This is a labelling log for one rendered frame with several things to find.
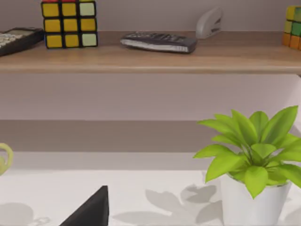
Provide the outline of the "wooden shelf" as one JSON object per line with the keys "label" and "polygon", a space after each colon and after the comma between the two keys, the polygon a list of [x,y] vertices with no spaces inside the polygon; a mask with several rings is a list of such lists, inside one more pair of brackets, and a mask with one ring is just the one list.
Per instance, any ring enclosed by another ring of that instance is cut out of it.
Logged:
{"label": "wooden shelf", "polygon": [[301,51],[282,45],[281,32],[221,32],[191,54],[125,48],[123,32],[100,32],[96,48],[32,49],[0,57],[0,73],[295,74]]}

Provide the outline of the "black and silver remote control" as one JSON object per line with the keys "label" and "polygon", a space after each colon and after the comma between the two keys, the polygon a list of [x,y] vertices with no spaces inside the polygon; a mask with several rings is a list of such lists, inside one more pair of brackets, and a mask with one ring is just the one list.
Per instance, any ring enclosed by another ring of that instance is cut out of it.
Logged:
{"label": "black and silver remote control", "polygon": [[197,42],[196,38],[160,32],[131,32],[120,39],[129,48],[184,54],[192,53]]}

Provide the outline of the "black calculator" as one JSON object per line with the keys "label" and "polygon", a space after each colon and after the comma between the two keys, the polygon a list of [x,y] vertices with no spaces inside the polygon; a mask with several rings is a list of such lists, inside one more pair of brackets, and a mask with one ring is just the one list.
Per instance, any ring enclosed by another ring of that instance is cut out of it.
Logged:
{"label": "black calculator", "polygon": [[0,57],[32,48],[44,40],[44,30],[33,27],[16,27],[0,33]]}

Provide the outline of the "yellow faced puzzle cube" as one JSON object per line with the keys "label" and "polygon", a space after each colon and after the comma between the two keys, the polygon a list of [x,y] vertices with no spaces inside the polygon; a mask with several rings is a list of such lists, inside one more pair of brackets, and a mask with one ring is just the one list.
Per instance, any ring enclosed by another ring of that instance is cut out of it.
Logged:
{"label": "yellow faced puzzle cube", "polygon": [[48,49],[98,46],[95,0],[41,0]]}

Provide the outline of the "green plant in white pot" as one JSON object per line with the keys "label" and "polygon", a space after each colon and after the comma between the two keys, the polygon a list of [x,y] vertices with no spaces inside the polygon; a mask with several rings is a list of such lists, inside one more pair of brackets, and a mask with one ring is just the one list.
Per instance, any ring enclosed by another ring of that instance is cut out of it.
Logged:
{"label": "green plant in white pot", "polygon": [[291,185],[301,188],[301,137],[290,133],[293,105],[269,118],[232,110],[198,121],[217,135],[196,154],[211,158],[205,181],[219,179],[224,226],[276,226]]}

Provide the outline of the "grey stapler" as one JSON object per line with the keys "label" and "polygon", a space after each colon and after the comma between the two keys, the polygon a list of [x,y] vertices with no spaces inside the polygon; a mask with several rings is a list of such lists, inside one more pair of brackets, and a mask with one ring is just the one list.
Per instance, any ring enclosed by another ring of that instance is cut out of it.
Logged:
{"label": "grey stapler", "polygon": [[217,7],[204,13],[196,25],[196,38],[207,39],[222,30],[222,9]]}

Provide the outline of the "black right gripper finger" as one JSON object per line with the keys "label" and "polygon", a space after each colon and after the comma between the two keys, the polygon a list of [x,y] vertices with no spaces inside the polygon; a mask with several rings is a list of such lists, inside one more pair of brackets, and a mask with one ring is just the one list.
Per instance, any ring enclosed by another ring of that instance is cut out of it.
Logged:
{"label": "black right gripper finger", "polygon": [[108,226],[108,186],[101,186],[59,226]]}

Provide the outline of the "green and orange puzzle cube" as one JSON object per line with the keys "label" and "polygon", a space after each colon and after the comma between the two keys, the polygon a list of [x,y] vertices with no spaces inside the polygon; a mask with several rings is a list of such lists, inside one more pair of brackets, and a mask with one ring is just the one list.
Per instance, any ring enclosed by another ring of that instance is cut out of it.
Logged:
{"label": "green and orange puzzle cube", "polygon": [[301,5],[288,6],[286,9],[282,44],[301,50]]}

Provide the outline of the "light green cup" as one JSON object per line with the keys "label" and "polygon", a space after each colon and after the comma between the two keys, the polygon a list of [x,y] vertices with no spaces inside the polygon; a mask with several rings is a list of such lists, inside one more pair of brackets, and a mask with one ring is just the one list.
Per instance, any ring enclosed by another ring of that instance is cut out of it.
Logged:
{"label": "light green cup", "polygon": [[12,148],[5,143],[0,143],[0,149],[4,150],[7,155],[6,158],[0,155],[0,176],[2,176],[11,167],[14,153]]}

